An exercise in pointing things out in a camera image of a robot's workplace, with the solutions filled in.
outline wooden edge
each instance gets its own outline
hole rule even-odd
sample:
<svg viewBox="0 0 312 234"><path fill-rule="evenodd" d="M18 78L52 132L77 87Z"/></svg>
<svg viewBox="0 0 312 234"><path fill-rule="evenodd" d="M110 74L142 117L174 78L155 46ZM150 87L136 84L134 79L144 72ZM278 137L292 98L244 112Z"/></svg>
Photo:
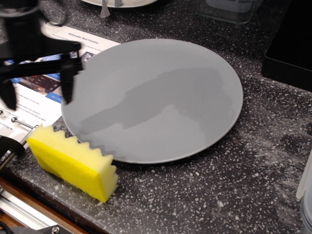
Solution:
<svg viewBox="0 0 312 234"><path fill-rule="evenodd" d="M52 210L51 208L47 207L40 201L36 200L32 196L30 196L28 193L24 192L23 190L19 189L17 186L13 185L6 179L0 176L0 186L12 194L13 196L17 197L18 199L22 200L29 206L33 207L37 211L41 212L45 216L49 217L62 227L66 228L68 231L74 233L74 234L88 234L89 232L85 231L83 228L79 227L77 224L73 223L72 221L66 219L56 211ZM0 219L6 219L5 215L1 215L0 213ZM19 223L10 221L13 226L17 226Z"/></svg>

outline clear plastic container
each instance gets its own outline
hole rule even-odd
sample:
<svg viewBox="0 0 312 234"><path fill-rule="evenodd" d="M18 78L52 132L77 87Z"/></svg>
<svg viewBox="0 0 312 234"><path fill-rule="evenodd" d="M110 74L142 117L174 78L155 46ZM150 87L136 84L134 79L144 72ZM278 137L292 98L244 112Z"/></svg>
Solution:
<svg viewBox="0 0 312 234"><path fill-rule="evenodd" d="M298 186L297 198L302 198L300 214L301 234L312 234L312 151Z"/></svg>
<svg viewBox="0 0 312 234"><path fill-rule="evenodd" d="M195 0L195 10L203 17L234 24L246 24L263 0Z"/></svg>

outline metal rod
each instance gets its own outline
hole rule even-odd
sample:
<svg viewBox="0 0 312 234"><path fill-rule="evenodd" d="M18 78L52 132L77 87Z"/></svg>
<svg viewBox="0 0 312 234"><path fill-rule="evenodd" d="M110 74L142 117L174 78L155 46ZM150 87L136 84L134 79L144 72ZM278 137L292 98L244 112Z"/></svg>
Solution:
<svg viewBox="0 0 312 234"><path fill-rule="evenodd" d="M30 128L30 129L34 128L33 126L28 125L27 123L19 121L18 118L16 118L16 117L11 118L11 121L12 121L12 123L19 123L21 125L24 125L27 128Z"/></svg>
<svg viewBox="0 0 312 234"><path fill-rule="evenodd" d="M21 144L22 146L24 146L24 145L26 144L26 142L27 142L27 138L35 131L36 128L38 128L38 125L36 125L35 127L31 127L31 126L28 125L28 124L25 124L25 123L22 123L22 124L25 125L25 126L27 126L27 127L29 127L29 128L32 128L32 130L31 130L29 133L27 133L27 135L20 141L20 144ZM4 156L5 158L4 158L3 162L0 164L0 172L1 172L1 170L14 158L14 156L15 156L15 153L14 153L14 152L11 152L11 153L9 153L8 155Z"/></svg>

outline gray plate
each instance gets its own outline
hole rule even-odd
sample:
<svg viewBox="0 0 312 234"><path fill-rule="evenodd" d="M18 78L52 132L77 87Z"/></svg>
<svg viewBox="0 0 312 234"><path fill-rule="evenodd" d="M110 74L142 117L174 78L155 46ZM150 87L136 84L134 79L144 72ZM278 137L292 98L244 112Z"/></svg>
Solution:
<svg viewBox="0 0 312 234"><path fill-rule="evenodd" d="M235 124L240 80L222 57L171 39L132 41L85 63L64 121L80 141L130 163L162 163L200 152Z"/></svg>

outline black cable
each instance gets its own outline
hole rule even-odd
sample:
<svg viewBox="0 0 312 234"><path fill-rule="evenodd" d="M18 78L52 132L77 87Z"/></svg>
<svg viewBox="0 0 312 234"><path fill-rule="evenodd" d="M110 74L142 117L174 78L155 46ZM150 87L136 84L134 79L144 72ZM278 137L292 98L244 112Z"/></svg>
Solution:
<svg viewBox="0 0 312 234"><path fill-rule="evenodd" d="M13 232L11 231L11 229L9 228L9 226L6 225L5 223L3 223L2 221L0 221L0 227L2 227L2 230L3 230L6 234L13 234Z"/></svg>

